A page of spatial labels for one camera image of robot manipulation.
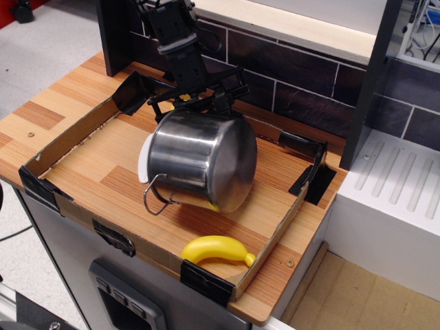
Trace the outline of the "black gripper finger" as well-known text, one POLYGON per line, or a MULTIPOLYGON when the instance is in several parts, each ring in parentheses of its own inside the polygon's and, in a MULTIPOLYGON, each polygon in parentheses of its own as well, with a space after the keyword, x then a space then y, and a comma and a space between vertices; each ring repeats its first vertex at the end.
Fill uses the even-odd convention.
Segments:
POLYGON ((155 121, 158 124, 172 111, 170 102, 151 102, 151 107, 155 114, 155 121))
POLYGON ((214 98, 212 101, 215 111, 220 116, 230 117, 232 105, 234 104, 234 98, 231 93, 225 91, 214 92, 214 98))

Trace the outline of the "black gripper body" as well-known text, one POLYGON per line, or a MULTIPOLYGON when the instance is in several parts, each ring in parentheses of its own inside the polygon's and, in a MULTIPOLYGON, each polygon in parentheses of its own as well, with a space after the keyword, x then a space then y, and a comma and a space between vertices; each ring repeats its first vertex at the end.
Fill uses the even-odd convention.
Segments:
POLYGON ((174 107, 187 108, 195 112, 215 112, 212 101, 214 92, 225 91, 233 95, 234 101, 247 94, 250 89, 239 66, 224 71, 209 73, 201 54, 192 49, 166 55, 177 86, 166 93, 152 97, 151 102, 172 100, 174 107))

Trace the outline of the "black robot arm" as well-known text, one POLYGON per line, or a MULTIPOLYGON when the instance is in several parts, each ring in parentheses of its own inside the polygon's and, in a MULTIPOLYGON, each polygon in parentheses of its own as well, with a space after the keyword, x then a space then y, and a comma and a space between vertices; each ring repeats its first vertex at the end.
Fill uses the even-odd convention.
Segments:
POLYGON ((156 80, 145 83, 149 88, 148 105, 160 122, 165 114, 159 103, 171 100, 176 109, 187 108, 197 113, 215 114, 229 118, 234 115, 234 101, 250 92, 243 77, 243 68, 236 66, 210 73, 202 58, 203 46, 196 31, 198 16, 192 1, 156 1, 153 7, 147 1, 134 1, 146 33, 158 41, 157 51, 166 58, 172 87, 156 80))

